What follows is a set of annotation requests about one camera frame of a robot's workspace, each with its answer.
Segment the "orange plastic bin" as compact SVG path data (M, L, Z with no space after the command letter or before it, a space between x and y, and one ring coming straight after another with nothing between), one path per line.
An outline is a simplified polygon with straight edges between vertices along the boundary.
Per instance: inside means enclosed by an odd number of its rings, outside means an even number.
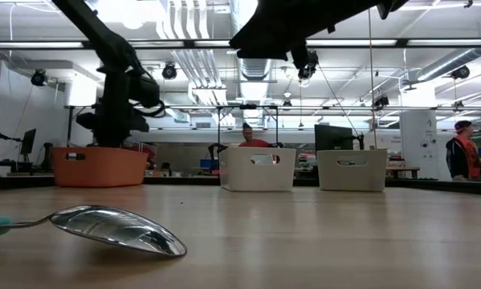
M140 185L148 154L127 149L53 148L55 184L61 187L109 188Z

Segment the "white pillar with wall devices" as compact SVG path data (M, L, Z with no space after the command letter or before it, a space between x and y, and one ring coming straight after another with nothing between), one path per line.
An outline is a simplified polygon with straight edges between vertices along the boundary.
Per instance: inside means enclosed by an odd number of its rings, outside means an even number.
M437 121L434 112L402 112L400 132L406 166L419 168L418 178L438 179Z

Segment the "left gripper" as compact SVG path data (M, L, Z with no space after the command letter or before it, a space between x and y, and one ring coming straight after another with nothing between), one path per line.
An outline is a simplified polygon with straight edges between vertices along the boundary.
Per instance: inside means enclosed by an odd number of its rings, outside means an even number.
M127 66L124 69L101 66L98 71L105 74L103 95L92 105L94 111L77 116L76 123L92 131L98 146L118 148L132 130L149 130L145 119L150 114L136 108L138 104L142 105L130 96L133 79L150 76L142 66Z

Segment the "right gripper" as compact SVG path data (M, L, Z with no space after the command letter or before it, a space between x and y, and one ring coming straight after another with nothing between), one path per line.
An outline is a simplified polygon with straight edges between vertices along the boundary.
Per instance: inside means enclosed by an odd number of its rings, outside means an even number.
M307 56L306 38L339 21L344 0L258 0L254 14L230 40L243 59Z

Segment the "teal-handled metal spoon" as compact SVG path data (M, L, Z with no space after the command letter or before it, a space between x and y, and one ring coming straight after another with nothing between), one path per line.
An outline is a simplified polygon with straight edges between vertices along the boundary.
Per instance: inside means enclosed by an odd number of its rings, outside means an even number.
M0 217L0 235L12 229L49 222L69 234L169 258L187 254L186 245L164 226L139 214L111 206L85 205L58 210L37 221Z

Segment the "person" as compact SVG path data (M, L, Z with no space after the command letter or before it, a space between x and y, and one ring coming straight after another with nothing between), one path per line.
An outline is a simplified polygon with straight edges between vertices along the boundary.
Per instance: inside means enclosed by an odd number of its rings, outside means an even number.
M260 148L267 148L271 145L266 142L265 140L256 139L253 137L253 129L252 127L244 123L243 124L243 138L244 142L242 142L239 147L260 147Z
M456 135L446 143L446 163L453 181L480 181L481 159L471 139L472 123L460 120L455 124Z

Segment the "small black monitor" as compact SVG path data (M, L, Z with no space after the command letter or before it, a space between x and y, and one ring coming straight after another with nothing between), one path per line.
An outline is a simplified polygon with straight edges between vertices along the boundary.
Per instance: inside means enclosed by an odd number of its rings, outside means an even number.
M22 139L22 146L20 149L20 154L23 157L28 157L28 155L32 152L34 142L35 142L35 135L36 135L36 129L31 129L29 131L26 131L24 133L23 139Z

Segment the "wooden desk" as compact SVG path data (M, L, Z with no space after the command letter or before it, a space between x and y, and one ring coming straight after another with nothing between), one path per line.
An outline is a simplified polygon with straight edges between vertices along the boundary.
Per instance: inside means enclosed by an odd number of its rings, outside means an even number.
M386 168L386 174L391 179L406 179L409 176L411 179L417 179L419 170L419 167L390 166Z

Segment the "white plastic bin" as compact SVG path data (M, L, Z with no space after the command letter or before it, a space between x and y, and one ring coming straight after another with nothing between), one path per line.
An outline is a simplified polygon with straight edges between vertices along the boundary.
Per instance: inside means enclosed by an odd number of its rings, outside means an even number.
M219 154L221 187L234 192L291 191L295 149L230 147Z

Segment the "LED light strip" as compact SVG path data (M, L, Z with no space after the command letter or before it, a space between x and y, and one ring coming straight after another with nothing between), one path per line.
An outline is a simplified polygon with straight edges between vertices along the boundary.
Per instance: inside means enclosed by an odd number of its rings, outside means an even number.
M396 39L309 39L307 44L316 47L363 47L363 46L393 46Z
M224 47L229 47L228 40L213 40L213 39L203 39L203 40L195 40L194 41L195 47L220 47L223 49Z
M481 46L481 39L411 39L410 46Z
M70 48L82 48L84 45L81 42L0 42L0 48L2 49L70 49Z
M130 42L130 45L141 49L176 49L185 46L182 41L138 41Z

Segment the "grey plastic bin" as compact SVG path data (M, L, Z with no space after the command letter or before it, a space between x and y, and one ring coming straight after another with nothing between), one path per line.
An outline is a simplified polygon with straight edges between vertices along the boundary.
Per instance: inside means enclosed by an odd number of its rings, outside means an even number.
M387 150L320 150L316 152L319 187L329 191L382 192Z

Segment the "silver slanted ventilation duct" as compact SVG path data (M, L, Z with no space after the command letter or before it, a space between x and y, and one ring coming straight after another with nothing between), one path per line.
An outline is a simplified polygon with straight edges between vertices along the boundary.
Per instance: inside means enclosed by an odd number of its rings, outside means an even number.
M458 49L421 69L416 75L416 80L431 81L480 57L481 48Z

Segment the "plain white pillar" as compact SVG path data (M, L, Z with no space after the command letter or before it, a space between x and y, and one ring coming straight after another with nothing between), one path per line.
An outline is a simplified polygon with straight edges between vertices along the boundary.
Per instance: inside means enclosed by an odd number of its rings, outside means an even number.
M76 117L92 110L96 102L97 87L92 80L74 78L66 84L66 104L69 112L67 128L67 144L69 146L85 147L93 142L92 132L76 123Z

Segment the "black computer monitor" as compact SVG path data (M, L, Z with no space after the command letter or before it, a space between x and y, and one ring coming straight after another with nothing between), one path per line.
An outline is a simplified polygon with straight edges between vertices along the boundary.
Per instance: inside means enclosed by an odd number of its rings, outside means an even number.
M322 150L353 150L353 131L351 128L316 124L315 149Z

